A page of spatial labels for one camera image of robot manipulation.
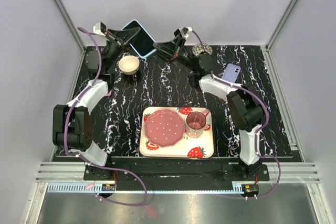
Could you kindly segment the purple phone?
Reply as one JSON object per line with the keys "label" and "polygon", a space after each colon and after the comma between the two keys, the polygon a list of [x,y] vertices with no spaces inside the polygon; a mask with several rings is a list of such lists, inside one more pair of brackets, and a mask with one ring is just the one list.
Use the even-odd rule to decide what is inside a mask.
{"label": "purple phone", "polygon": [[240,70],[241,68],[239,66],[229,63],[226,66],[226,69],[221,79],[227,82],[235,83],[240,73]]}

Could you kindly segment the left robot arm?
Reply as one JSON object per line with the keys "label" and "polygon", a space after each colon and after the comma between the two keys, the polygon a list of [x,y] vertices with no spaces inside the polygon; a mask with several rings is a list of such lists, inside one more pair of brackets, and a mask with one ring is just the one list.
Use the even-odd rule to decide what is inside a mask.
{"label": "left robot arm", "polygon": [[106,52],[97,48],[89,56],[88,72],[91,80],[86,87],[67,104],[58,104],[53,109],[53,144],[63,148],[68,156],[82,158],[95,167],[95,174],[103,180],[113,175],[112,165],[106,163],[108,154],[94,141],[91,112],[101,99],[111,95],[115,71],[113,64],[123,51],[128,51],[130,42],[140,32],[140,28],[125,30],[107,29],[104,23],[97,23],[92,32],[82,27],[78,30],[91,39],[95,35],[107,40]]}

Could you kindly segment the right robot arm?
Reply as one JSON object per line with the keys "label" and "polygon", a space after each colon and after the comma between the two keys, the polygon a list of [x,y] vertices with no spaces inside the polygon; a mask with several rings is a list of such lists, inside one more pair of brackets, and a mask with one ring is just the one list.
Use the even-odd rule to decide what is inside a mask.
{"label": "right robot arm", "polygon": [[190,69],[191,86],[223,99],[229,107],[232,122],[239,129],[240,153],[236,173],[244,180],[256,176],[262,165],[260,131],[268,124],[266,106],[253,86],[225,81],[213,73],[213,58],[202,51],[193,54],[185,46],[185,36],[176,34],[168,42],[153,44],[156,54],[165,62],[177,61]]}

